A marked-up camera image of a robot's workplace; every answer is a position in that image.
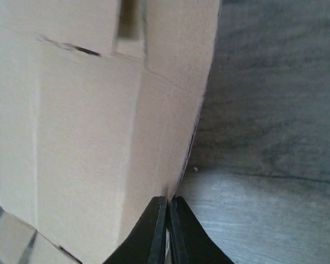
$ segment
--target tan cardboard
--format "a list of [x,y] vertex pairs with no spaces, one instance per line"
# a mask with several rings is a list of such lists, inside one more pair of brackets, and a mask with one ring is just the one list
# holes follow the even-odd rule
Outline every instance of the tan cardboard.
[[0,24],[111,54],[117,34],[118,0],[0,0]]
[[0,260],[5,264],[17,264],[35,230],[4,213],[0,218]]
[[147,1],[147,66],[191,94],[204,94],[218,0]]
[[76,264],[77,262],[54,247],[41,234],[37,234],[30,253],[29,264]]
[[[90,19],[106,3],[100,0],[85,7],[84,18],[66,1],[56,14],[44,3],[42,21],[27,11],[40,10],[36,3],[2,3],[0,205],[83,263],[102,263],[149,199],[178,184],[211,64],[219,0],[149,0],[147,27],[138,2],[136,28],[146,32],[122,49],[117,25],[101,26],[118,17],[119,2],[110,1],[111,14],[98,9],[100,20],[101,13]],[[48,32],[41,23],[53,16],[58,27],[49,24],[50,40],[37,40]],[[76,19],[95,31],[63,34],[63,21],[72,26]],[[64,41],[102,56],[66,49]]]

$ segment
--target floor plank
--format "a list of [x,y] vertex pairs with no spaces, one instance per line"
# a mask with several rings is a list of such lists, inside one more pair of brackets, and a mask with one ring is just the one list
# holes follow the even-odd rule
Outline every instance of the floor plank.
[[186,171],[236,264],[330,264],[330,0],[223,0]]
[[330,264],[329,184],[199,170],[178,195],[236,264]]
[[189,163],[330,182],[330,0],[224,1]]

